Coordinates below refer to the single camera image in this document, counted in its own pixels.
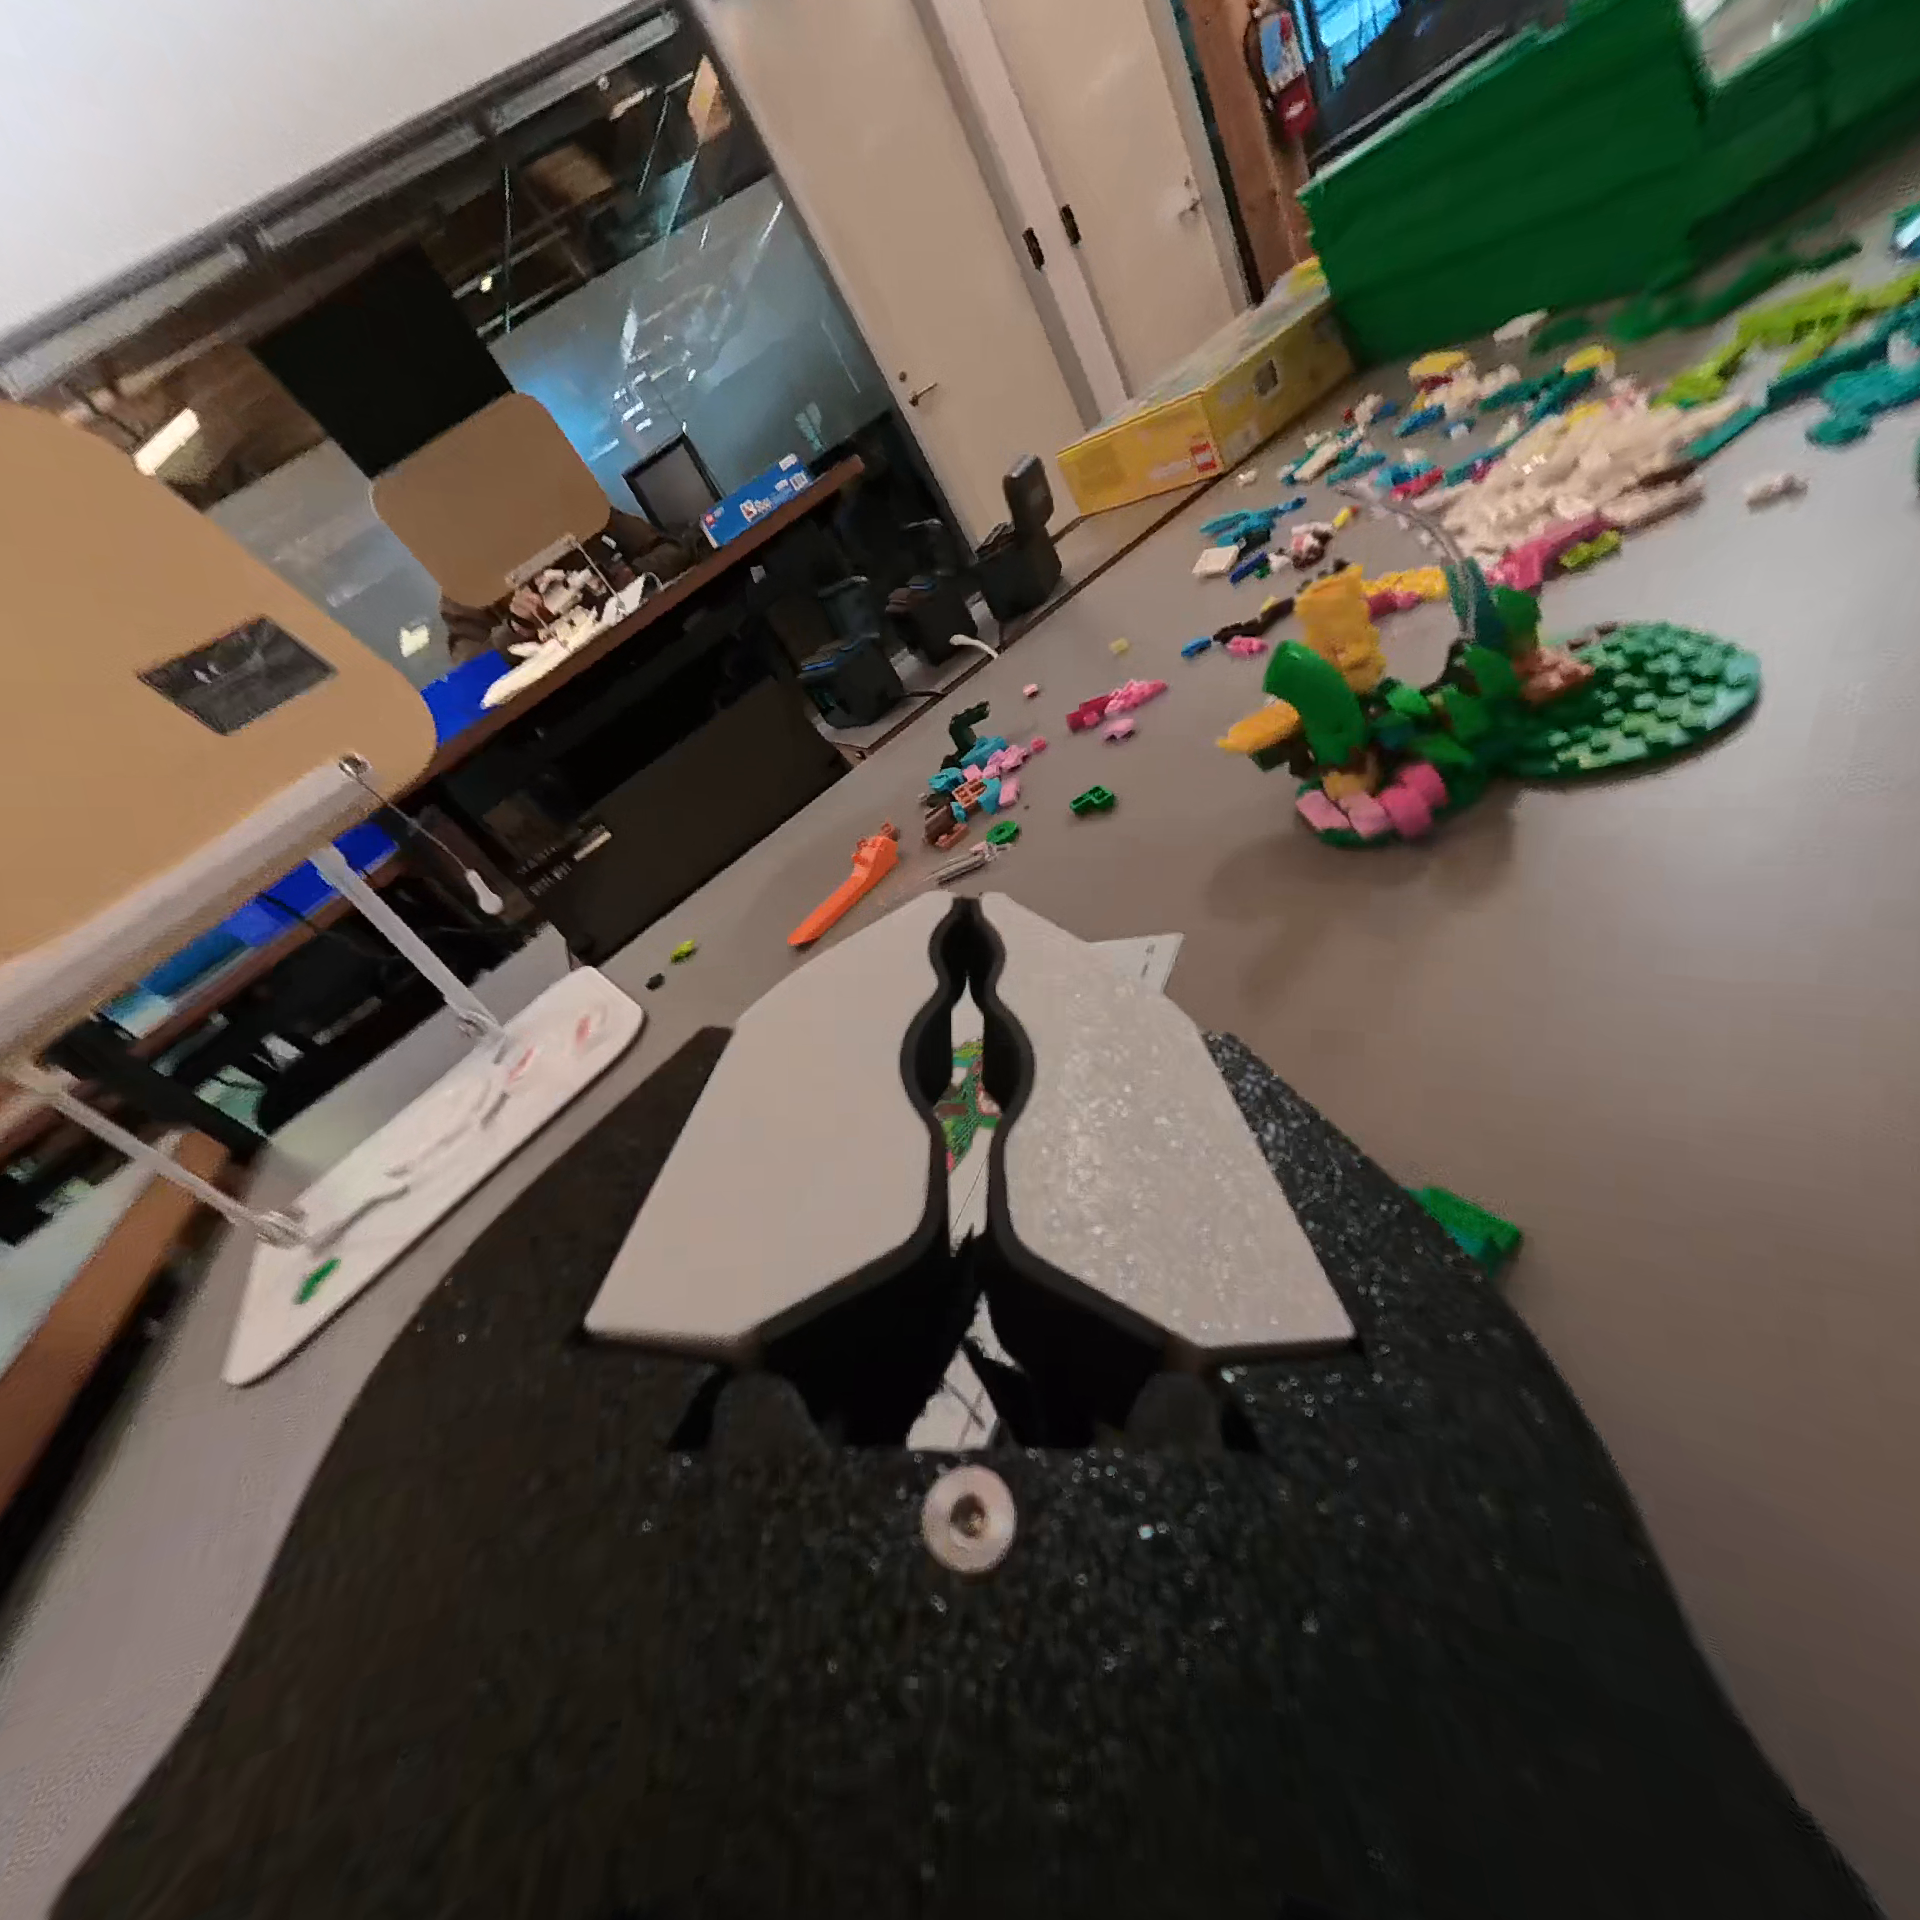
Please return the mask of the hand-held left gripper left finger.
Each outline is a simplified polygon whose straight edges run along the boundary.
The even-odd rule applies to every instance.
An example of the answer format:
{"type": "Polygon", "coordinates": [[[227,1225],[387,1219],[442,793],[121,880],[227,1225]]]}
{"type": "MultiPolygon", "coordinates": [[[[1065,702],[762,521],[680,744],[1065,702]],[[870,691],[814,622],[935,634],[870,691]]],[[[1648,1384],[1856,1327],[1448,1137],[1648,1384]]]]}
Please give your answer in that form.
{"type": "Polygon", "coordinates": [[[919,896],[733,1026],[585,1311],[649,1353],[754,1360],[947,1254],[931,1104],[958,902],[919,896]]]}

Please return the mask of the dark wooden desk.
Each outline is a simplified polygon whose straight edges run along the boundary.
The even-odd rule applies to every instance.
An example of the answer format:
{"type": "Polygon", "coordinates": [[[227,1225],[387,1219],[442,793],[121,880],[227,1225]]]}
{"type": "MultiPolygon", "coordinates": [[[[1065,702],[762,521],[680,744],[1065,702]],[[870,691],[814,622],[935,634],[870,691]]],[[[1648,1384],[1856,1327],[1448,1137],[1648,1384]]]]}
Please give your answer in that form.
{"type": "Polygon", "coordinates": [[[842,773],[783,645],[865,479],[827,467],[439,746],[403,795],[571,958],[610,960],[842,773]]]}

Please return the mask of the blue cardboard box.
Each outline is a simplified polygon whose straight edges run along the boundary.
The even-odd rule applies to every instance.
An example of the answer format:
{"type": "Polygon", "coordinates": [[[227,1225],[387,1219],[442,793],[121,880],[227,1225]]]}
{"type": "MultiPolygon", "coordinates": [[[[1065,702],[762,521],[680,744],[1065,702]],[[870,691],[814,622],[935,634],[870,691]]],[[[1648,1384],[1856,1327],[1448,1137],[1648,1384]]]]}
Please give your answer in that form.
{"type": "Polygon", "coordinates": [[[776,464],[758,471],[743,488],[719,496],[698,518],[698,530],[711,550],[721,550],[805,496],[810,486],[814,475],[801,458],[785,454],[776,464]]]}

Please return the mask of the black computer monitor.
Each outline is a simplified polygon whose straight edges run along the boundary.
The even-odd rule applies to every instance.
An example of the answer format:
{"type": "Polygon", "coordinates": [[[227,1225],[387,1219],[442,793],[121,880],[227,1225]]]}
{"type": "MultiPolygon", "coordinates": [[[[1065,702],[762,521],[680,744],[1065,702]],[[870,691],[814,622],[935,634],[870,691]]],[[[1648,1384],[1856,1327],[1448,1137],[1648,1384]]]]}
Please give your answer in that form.
{"type": "Polygon", "coordinates": [[[639,518],[663,535],[705,542],[703,518],[718,507],[721,489],[685,431],[629,463],[622,482],[639,518]]]}

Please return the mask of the stack of green bins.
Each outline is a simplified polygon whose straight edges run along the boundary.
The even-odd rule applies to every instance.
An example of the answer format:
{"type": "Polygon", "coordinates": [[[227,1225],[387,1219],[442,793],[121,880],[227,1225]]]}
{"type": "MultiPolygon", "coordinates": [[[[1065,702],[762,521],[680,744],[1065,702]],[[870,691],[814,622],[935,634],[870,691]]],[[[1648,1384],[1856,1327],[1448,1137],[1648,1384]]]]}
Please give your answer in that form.
{"type": "Polygon", "coordinates": [[[1569,6],[1303,190],[1355,367],[1702,271],[1915,137],[1917,6],[1819,6],[1719,79],[1682,6],[1569,6]]]}

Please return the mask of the large tan board stand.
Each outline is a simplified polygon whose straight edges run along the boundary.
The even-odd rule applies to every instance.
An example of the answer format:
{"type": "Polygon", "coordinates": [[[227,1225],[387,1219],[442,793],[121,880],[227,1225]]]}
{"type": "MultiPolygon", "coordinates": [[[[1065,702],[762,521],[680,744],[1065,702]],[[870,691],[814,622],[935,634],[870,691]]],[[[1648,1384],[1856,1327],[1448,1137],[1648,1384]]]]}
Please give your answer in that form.
{"type": "Polygon", "coordinates": [[[3,1085],[253,1240],[224,1382],[263,1382],[639,1038],[577,967],[494,1016],[351,869],[339,838],[439,746],[425,702],[126,454],[3,403],[3,1085]],[[47,1048],[294,864],[435,990],[469,1053],[281,1208],[218,1195],[96,1114],[47,1048]]]}

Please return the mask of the orange brick separator tool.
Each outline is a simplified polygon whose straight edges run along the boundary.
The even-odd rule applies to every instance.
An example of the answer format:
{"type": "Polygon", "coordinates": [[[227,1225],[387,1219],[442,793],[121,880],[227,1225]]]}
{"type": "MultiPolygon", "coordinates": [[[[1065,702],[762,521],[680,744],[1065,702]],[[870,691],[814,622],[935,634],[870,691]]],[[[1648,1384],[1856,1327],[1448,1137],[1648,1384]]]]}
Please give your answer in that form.
{"type": "Polygon", "coordinates": [[[810,909],[805,920],[791,928],[785,935],[785,946],[791,951],[801,951],[816,946],[835,928],[851,909],[862,905],[874,889],[896,874],[899,861],[899,830],[893,824],[885,824],[870,835],[864,835],[851,850],[849,874],[821,902],[810,909]]]}

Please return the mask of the instruction sheet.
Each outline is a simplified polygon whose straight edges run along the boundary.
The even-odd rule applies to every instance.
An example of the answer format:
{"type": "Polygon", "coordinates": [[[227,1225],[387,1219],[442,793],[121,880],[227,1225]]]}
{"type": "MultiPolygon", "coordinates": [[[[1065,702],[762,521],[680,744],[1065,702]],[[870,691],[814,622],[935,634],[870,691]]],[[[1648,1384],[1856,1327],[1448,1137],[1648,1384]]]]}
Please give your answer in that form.
{"type": "MultiPolygon", "coordinates": [[[[1182,933],[1151,933],[1097,944],[1094,951],[1121,979],[1145,993],[1163,993],[1182,944],[1182,933]]],[[[986,1229],[986,1176],[999,1110],[985,1090],[982,1029],[985,1016],[968,995],[962,998],[950,1010],[950,1081],[935,1112],[943,1127],[947,1240],[955,1254],[986,1229]]],[[[911,1449],[958,1454],[985,1449],[993,1440],[999,1414],[981,1382],[975,1359],[1010,1366],[991,1328],[989,1307],[982,1304],[907,1435],[911,1449]]]]}

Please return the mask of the yellow cardboard box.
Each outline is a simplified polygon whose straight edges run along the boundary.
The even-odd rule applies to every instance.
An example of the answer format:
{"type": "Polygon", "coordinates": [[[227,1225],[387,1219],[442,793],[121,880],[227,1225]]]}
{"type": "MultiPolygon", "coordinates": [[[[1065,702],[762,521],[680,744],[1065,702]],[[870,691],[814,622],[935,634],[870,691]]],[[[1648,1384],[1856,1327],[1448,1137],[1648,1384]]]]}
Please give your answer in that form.
{"type": "Polygon", "coordinates": [[[1315,256],[1057,454],[1081,518],[1218,481],[1353,371],[1315,256]]]}

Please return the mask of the tall black bag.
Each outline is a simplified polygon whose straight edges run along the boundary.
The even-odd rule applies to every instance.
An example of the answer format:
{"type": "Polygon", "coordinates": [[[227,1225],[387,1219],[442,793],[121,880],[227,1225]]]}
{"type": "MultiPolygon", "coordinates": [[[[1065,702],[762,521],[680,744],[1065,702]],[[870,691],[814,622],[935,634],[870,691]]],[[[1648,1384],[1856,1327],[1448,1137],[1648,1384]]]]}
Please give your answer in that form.
{"type": "Polygon", "coordinates": [[[991,618],[1008,630],[1049,602],[1065,570],[1049,530],[1054,502],[1042,458],[1023,455],[1000,479],[1000,493],[1005,521],[977,545],[974,584],[991,618]]]}

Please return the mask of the small tan board stand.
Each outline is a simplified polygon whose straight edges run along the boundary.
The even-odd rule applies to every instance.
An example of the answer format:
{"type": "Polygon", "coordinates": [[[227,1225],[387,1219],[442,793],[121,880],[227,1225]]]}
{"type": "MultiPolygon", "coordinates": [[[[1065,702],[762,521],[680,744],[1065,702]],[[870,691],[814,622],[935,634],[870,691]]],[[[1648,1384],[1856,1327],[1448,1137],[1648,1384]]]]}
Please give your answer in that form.
{"type": "Polygon", "coordinates": [[[608,495],[528,393],[490,400],[386,470],[369,506],[430,576],[439,610],[486,622],[486,712],[555,679],[665,587],[655,551],[617,547],[608,495]]]}

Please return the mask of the green toy brick plate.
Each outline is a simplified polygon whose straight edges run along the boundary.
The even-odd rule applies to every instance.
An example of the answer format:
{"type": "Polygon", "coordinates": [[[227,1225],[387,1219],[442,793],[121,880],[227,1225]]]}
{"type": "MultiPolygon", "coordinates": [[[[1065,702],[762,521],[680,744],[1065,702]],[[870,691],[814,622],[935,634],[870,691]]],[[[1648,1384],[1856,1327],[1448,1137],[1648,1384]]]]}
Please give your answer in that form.
{"type": "Polygon", "coordinates": [[[1475,1264],[1483,1279],[1496,1281],[1517,1259],[1525,1233],[1502,1215],[1438,1184],[1409,1186],[1408,1198],[1454,1241],[1462,1258],[1475,1264]]]}

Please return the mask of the heap of mixed toy bricks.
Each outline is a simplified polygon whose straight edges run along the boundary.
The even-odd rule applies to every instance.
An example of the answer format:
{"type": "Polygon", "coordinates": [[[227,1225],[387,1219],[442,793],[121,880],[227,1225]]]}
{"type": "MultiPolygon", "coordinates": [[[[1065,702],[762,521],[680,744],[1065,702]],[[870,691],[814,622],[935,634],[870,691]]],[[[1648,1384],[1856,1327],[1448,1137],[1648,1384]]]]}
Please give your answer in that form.
{"type": "Polygon", "coordinates": [[[1688,512],[1704,470],[1766,422],[1850,449],[1915,410],[1915,207],[1887,248],[1890,272],[1864,280],[1857,239],[1794,229],[1720,278],[1657,280],[1609,321],[1513,318],[1488,346],[1528,350],[1528,369],[1430,352],[1402,397],[1365,393],[1291,464],[1241,470],[1241,488],[1271,481],[1279,498],[1210,518],[1193,574],[1318,570],[1376,503],[1432,554],[1528,592],[1688,512]]]}

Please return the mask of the black wall screen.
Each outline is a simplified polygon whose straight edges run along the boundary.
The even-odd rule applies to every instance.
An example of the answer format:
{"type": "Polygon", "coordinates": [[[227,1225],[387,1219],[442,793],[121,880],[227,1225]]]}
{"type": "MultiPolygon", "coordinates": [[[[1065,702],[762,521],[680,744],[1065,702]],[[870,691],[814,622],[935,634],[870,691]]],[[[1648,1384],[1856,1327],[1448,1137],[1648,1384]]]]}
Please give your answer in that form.
{"type": "Polygon", "coordinates": [[[251,355],[366,481],[513,391],[418,245],[265,333],[251,355]]]}

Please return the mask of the green flower toy brick model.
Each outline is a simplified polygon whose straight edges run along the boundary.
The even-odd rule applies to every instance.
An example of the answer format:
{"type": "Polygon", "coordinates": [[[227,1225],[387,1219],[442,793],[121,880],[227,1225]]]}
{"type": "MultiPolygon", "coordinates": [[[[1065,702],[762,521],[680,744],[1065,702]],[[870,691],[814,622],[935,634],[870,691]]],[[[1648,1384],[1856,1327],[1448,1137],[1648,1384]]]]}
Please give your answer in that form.
{"type": "Polygon", "coordinates": [[[1297,637],[1265,657],[1262,705],[1215,741],[1291,778],[1291,805],[1330,849],[1411,843],[1493,784],[1583,784],[1682,762],[1757,709],[1761,665],[1719,637],[1669,622],[1542,634],[1531,592],[1474,563],[1438,567],[1456,618],[1434,677],[1386,669],[1376,592],[1353,567],[1291,605],[1297,637]]]}

